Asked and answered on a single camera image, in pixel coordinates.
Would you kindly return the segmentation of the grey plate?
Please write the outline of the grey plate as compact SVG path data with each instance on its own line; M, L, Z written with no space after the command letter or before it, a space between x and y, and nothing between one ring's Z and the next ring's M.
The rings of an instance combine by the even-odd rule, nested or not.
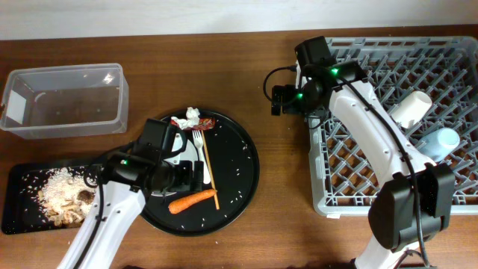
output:
M185 145L180 134L173 143L173 151L182 149L178 155L166 158L159 164L150 183L151 195L167 197L175 194L192 194L203 190L205 164L199 150L190 139Z

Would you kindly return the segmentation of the orange carrot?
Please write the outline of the orange carrot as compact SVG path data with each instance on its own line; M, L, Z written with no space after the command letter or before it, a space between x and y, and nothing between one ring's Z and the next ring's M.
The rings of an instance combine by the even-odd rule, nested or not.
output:
M169 204L168 209L171 214L178 214L203 200L213 197L216 194L217 191L214 189L208 189L199 193L194 193L189 196L174 200Z

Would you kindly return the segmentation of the brown food scrap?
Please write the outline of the brown food scrap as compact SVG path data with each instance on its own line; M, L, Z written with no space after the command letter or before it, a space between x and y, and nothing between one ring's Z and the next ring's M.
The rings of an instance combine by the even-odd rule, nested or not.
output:
M83 202L86 205L91 205L94 201L94 196L95 194L93 192L83 190L78 193L77 200Z

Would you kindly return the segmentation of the white tissue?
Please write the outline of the white tissue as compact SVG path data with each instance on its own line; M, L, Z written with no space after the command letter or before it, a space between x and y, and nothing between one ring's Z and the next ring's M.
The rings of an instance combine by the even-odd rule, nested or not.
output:
M191 129L199 124L199 115L200 112L198 108L188 107L185 119L175 118L173 121L178 124L181 130Z

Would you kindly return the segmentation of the red snack wrapper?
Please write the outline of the red snack wrapper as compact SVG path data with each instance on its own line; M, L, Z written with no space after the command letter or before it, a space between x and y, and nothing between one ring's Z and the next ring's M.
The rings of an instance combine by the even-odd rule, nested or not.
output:
M173 121L177 117L171 117L170 123L173 124L174 126L178 126L177 123ZM185 129L184 131L192 131L192 130L199 130L199 131L206 131L209 129L213 129L215 126L216 120L214 118L200 118L199 124L197 126L194 126L191 129Z

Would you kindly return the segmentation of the pile of rice and shells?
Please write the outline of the pile of rice and shells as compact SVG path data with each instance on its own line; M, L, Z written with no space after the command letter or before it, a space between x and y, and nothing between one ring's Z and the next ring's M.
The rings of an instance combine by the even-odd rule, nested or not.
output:
M93 205L77 200L80 191L96 194L95 188L87 186L81 173L68 168L51 169L46 172L46 183L39 189L37 198L41 212L54 226L80 226Z

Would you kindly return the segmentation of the white cup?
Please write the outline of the white cup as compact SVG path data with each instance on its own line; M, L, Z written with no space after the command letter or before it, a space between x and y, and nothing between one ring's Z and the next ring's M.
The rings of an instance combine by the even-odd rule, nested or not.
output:
M401 127L410 129L418 123L431 108L432 100L424 92L410 93L391 113L391 118Z

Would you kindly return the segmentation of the light blue cup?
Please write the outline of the light blue cup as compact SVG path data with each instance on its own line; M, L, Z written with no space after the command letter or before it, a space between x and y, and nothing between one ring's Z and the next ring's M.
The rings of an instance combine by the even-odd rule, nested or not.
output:
M460 136L453 129L442 128L422 137L420 142L423 146L418 151L438 163L460 144Z

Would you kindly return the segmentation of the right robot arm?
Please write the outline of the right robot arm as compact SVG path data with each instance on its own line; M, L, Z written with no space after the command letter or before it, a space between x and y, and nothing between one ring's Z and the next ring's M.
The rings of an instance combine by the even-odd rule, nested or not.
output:
M355 61L338 63L323 36L294 49L296 84L275 86L271 113L301 114L324 122L338 118L376 174L380 190L368 211L373 233L349 268L398 268L413 254L431 264L426 241L449 226L455 175L420 153L380 104Z

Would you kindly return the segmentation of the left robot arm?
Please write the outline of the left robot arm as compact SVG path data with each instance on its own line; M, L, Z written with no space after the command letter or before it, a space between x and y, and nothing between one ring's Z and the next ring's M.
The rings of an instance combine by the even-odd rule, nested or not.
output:
M150 197L200 191L202 161L177 159L189 143L170 121L148 119L138 139L95 158L91 165L100 172L93 204L60 268L109 268Z

